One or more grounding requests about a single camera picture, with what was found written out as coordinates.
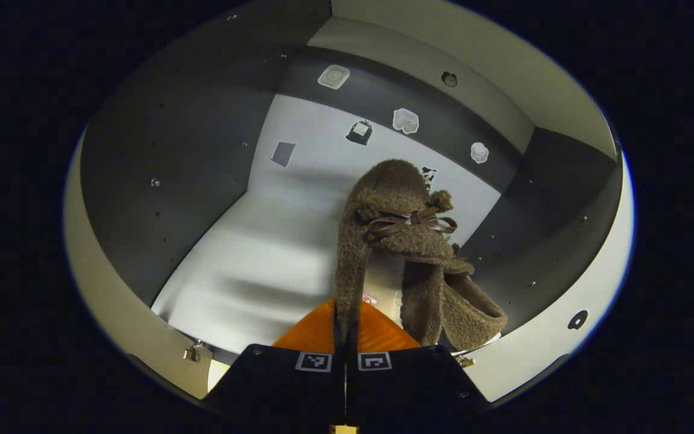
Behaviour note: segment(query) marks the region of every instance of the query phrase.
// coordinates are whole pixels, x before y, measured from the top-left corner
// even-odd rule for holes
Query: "black background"
[[[694,432],[694,4],[474,2],[578,78],[633,171],[622,296],[570,362],[475,429]],[[84,310],[61,195],[89,116],[226,2],[0,3],[0,432],[221,431],[141,376]]]

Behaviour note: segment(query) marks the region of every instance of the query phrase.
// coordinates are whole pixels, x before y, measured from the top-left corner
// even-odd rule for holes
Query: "white floor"
[[[187,254],[152,310],[182,332],[228,351],[272,344],[333,296],[342,207],[360,176],[385,159],[438,170],[433,190],[449,190],[454,210],[446,215],[459,223],[451,242],[470,238],[499,193],[417,143],[413,134],[371,119],[368,146],[347,140],[360,120],[314,102],[276,96],[258,141],[248,192]],[[424,125],[420,119],[420,128]],[[271,160],[281,141],[296,143],[286,167]]]

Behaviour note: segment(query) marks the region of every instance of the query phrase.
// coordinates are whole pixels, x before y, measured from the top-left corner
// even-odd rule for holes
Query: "orange object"
[[[419,348],[407,332],[385,314],[363,303],[358,323],[358,352],[371,353]],[[330,299],[291,327],[276,343],[276,348],[334,354],[334,300]]]

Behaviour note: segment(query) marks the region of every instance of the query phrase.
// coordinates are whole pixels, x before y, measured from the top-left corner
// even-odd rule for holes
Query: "metal clip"
[[[199,340],[192,344],[191,348],[184,350],[184,360],[191,360],[191,362],[200,362],[200,353],[198,349],[203,348],[203,341]]]
[[[462,368],[467,368],[468,366],[473,366],[476,363],[476,362],[474,362],[474,360],[472,358],[467,358],[467,357],[463,356],[462,354],[455,357],[454,360],[456,360],[457,363],[459,363],[460,367],[462,367]]]

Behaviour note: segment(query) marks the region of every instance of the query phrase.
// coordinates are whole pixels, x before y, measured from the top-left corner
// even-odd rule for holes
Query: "brown ribbon bow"
[[[436,217],[438,208],[432,206],[424,211],[415,211],[411,214],[393,210],[380,209],[385,215],[369,223],[369,233],[377,239],[399,233],[410,225],[423,225],[440,233],[453,233],[457,230],[457,222],[449,217]],[[448,223],[448,226],[440,225],[440,221]]]

